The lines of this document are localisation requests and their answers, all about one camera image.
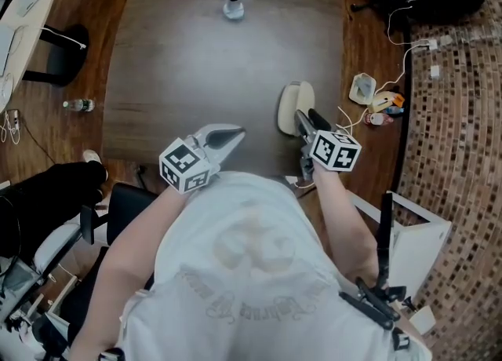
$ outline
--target person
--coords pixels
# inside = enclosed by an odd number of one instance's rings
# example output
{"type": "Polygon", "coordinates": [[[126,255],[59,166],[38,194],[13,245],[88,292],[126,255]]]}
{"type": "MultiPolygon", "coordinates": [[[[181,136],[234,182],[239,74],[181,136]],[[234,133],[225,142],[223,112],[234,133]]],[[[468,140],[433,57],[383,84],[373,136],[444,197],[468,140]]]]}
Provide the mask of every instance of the person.
{"type": "Polygon", "coordinates": [[[410,346],[395,351],[391,331],[340,298],[357,276],[374,285],[377,244],[338,174],[315,163],[313,179],[333,261],[277,181],[220,173],[193,195],[167,188],[107,252],[70,360],[115,346],[126,361],[430,360],[405,318],[410,346]]]}
{"type": "Polygon", "coordinates": [[[49,234],[80,213],[82,205],[103,199],[108,177],[100,156],[83,153],[83,162],[55,164],[0,191],[0,257],[19,257],[30,264],[49,234]]]}

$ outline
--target dark wooden tabletop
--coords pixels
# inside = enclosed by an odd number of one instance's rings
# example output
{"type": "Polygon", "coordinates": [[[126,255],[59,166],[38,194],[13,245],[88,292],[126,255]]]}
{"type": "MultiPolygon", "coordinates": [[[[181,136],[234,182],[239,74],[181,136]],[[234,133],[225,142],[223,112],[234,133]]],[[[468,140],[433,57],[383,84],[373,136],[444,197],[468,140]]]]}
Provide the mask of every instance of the dark wooden tabletop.
{"type": "Polygon", "coordinates": [[[155,163],[176,137],[224,122],[247,130],[226,170],[299,173],[302,142],[278,131],[278,100],[309,81],[316,109],[336,121],[342,0],[242,2],[232,22],[224,0],[128,0],[108,74],[106,157],[155,163]]]}

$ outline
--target small orange object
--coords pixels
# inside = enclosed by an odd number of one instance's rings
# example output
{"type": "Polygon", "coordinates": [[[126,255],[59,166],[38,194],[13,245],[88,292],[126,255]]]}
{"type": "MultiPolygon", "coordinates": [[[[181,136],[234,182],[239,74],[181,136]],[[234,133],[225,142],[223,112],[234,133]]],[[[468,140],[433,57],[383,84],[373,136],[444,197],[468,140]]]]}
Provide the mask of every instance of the small orange object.
{"type": "Polygon", "coordinates": [[[405,98],[403,96],[401,96],[399,93],[397,93],[395,95],[394,100],[392,101],[392,103],[394,103],[399,108],[402,108],[402,105],[404,104],[404,102],[405,102],[405,98]]]}

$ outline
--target black stand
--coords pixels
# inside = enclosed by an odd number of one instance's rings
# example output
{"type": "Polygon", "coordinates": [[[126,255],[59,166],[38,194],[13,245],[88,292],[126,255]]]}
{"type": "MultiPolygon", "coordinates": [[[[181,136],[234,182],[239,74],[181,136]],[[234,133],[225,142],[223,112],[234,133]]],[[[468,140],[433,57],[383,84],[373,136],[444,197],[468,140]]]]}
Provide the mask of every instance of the black stand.
{"type": "Polygon", "coordinates": [[[82,68],[89,48],[89,33],[82,25],[69,27],[66,31],[45,26],[47,29],[64,35],[84,44],[82,49],[78,43],[55,35],[50,31],[42,31],[40,39],[53,45],[47,60],[47,73],[26,71],[23,79],[26,81],[46,82],[58,86],[66,86],[73,81],[82,68]]]}

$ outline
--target plastic bottle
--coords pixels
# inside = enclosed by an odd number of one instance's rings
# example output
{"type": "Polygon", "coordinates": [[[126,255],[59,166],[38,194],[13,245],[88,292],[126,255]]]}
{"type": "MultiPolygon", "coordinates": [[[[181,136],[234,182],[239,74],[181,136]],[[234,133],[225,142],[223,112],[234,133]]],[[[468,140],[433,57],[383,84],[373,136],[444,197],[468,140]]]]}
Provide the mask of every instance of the plastic bottle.
{"type": "Polygon", "coordinates": [[[70,111],[92,111],[94,110],[94,100],[77,99],[63,102],[63,107],[70,111]]]}
{"type": "Polygon", "coordinates": [[[385,114],[397,115],[405,112],[404,108],[399,108],[398,106],[390,106],[384,109],[385,114]]]}

